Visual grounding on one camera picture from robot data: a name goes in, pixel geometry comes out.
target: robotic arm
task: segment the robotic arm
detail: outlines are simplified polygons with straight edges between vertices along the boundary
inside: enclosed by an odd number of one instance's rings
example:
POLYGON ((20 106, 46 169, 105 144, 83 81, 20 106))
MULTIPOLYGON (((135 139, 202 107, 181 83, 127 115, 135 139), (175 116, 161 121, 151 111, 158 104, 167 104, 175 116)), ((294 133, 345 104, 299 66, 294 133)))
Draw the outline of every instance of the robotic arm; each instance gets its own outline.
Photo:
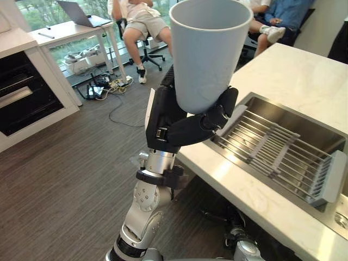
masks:
MULTIPOLYGON (((238 91, 227 88, 207 112, 187 117, 177 104, 173 75, 171 67, 161 87, 151 91, 145 123, 150 152, 140 155, 141 168, 136 173, 139 181, 134 188, 133 203, 114 247, 106 255, 107 261, 163 260, 157 250, 148 247, 160 227, 163 206, 173 199, 174 189, 184 188, 188 183, 183 168, 174 166, 175 156, 181 146, 212 137, 232 115, 238 91)), ((243 246, 251 249, 249 241, 243 246)), ((241 259, 245 255, 239 255, 236 261, 263 260, 259 251, 249 256, 258 259, 241 259)))

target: oven handle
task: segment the oven handle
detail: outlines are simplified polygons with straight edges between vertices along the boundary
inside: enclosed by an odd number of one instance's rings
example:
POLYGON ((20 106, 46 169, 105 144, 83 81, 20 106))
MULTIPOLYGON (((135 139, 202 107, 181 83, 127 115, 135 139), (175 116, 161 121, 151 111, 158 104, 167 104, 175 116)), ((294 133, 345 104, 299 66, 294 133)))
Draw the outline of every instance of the oven handle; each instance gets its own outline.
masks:
POLYGON ((14 85, 23 83, 23 82, 25 82, 25 81, 27 81, 27 80, 30 80, 30 79, 32 79, 32 78, 34 78, 34 76, 29 76, 28 78, 25 78, 25 79, 23 79, 23 80, 20 80, 19 82, 12 83, 12 84, 10 84, 10 85, 8 85, 8 86, 2 88, 2 90, 5 90, 5 89, 10 88, 10 87, 12 87, 12 86, 14 86, 14 85))
POLYGON ((24 97, 27 97, 28 95, 32 94, 33 92, 29 87, 24 86, 18 90, 15 90, 9 94, 6 94, 5 96, 0 97, 0 109, 14 103, 24 97))

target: white plastic cup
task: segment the white plastic cup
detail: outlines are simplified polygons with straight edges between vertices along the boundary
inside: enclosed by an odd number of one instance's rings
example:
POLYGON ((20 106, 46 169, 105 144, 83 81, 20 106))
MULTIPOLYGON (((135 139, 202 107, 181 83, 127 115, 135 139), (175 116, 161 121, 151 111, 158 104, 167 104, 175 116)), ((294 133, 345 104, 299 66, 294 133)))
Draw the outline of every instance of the white plastic cup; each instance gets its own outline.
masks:
POLYGON ((185 0, 169 15, 177 102, 199 114, 228 88, 253 13, 235 0, 185 0))

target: drain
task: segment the drain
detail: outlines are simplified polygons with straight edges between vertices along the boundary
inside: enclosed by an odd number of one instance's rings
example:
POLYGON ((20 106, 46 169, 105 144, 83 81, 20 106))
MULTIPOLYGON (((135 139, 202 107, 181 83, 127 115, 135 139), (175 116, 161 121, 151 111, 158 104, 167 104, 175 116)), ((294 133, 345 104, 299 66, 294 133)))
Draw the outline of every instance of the drain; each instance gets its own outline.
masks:
POLYGON ((336 212, 335 221, 337 224, 339 224, 344 229, 348 229, 348 219, 344 215, 336 212))

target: sneaker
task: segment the sneaker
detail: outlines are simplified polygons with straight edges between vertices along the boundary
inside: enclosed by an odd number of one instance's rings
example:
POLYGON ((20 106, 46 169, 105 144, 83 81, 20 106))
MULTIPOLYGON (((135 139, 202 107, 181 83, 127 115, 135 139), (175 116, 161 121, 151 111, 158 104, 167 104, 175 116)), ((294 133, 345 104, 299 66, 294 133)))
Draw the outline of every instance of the sneaker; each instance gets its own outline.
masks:
POLYGON ((139 83, 140 84, 146 83, 146 75, 147 75, 146 69, 141 70, 136 68, 136 72, 139 74, 139 83))
POLYGON ((264 31, 264 34, 267 35, 267 40, 271 44, 274 44, 280 38, 282 38, 285 34, 285 27, 275 27, 271 26, 264 31))

